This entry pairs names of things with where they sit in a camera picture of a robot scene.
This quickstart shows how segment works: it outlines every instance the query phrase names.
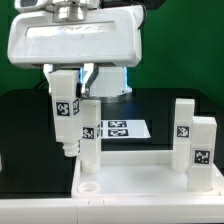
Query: white platform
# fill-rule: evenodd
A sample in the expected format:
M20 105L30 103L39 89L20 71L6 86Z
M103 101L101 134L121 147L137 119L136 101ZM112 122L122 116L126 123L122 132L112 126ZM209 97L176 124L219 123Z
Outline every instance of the white platform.
M0 200L0 223L224 223L224 178L215 165L212 191L188 192L187 175L172 171L171 159L172 151L103 152L98 175L82 174L77 159L73 198ZM100 191L78 192L89 182Z

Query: black table surface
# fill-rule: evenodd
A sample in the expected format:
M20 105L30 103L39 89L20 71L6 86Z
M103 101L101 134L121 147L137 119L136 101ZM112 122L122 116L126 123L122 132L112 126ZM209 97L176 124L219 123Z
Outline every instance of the black table surface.
M192 89L137 89L130 99L102 104L102 119L144 119L151 138L103 140L102 150L172 149L176 98L195 99L195 115L216 118L215 164L224 168L224 110ZM0 97L0 199L71 197L75 159L55 142L46 90L13 90Z

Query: small white post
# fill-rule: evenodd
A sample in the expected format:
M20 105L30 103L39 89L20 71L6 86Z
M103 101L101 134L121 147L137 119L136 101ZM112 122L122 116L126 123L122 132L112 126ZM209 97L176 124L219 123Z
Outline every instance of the small white post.
M80 160L83 173L100 171L101 102L83 100L81 104L83 136L80 140Z
M59 70L50 74L56 141L64 143L65 156L79 153L82 137L80 100L76 97L78 71Z
M172 168L177 172L189 167L194 107L193 99L176 99Z
M213 160L217 124L213 117L194 117L188 190L212 189Z

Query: circular hole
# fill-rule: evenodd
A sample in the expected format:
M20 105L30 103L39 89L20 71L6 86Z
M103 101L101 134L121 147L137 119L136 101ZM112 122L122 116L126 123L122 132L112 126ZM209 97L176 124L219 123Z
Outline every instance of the circular hole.
M100 185L95 182L84 182L78 186L78 192L82 194L99 193Z

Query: green wall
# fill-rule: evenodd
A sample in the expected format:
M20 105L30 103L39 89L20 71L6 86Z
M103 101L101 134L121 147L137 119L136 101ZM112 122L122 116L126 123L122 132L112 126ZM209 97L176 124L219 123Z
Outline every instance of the green wall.
M42 71L17 68L7 58L9 29L16 15L14 0L0 0L0 95L12 89L33 88L43 77Z
M0 94L43 78L6 57L13 2L0 1ZM224 107L224 0L167 0L149 12L142 39L143 60L130 69L130 86L194 88Z

